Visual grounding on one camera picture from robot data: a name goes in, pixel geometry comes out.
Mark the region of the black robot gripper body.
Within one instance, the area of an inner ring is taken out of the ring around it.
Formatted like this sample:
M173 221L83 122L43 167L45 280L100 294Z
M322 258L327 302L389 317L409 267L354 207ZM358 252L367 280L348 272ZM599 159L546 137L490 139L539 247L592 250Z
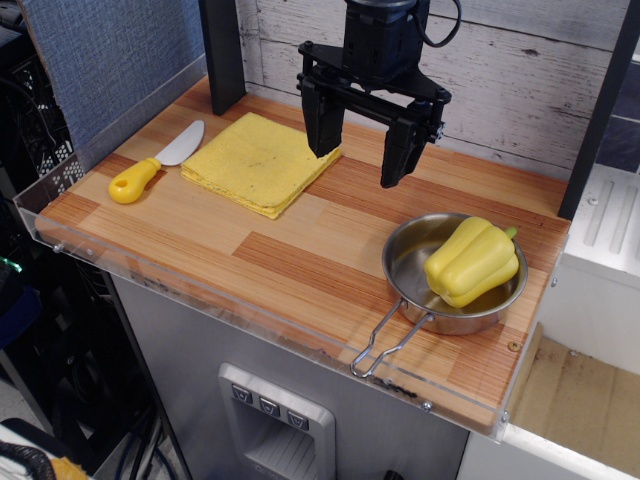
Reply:
M303 57L298 89L304 79L334 90L346 110L388 125L390 116L412 102L430 105L429 139L442 137L442 112L449 92L419 68L422 49L442 48L427 34L428 1L348 1L343 45L307 40L298 47Z

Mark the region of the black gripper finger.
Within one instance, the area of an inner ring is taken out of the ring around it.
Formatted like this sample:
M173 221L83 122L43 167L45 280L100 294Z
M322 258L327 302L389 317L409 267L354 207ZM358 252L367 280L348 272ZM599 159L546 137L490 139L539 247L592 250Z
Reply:
M341 144L344 108L334 98L334 90L304 79L301 85L302 110L310 149L317 157Z
M390 116L385 136L381 186L391 188L411 174L429 139L430 105L412 102Z

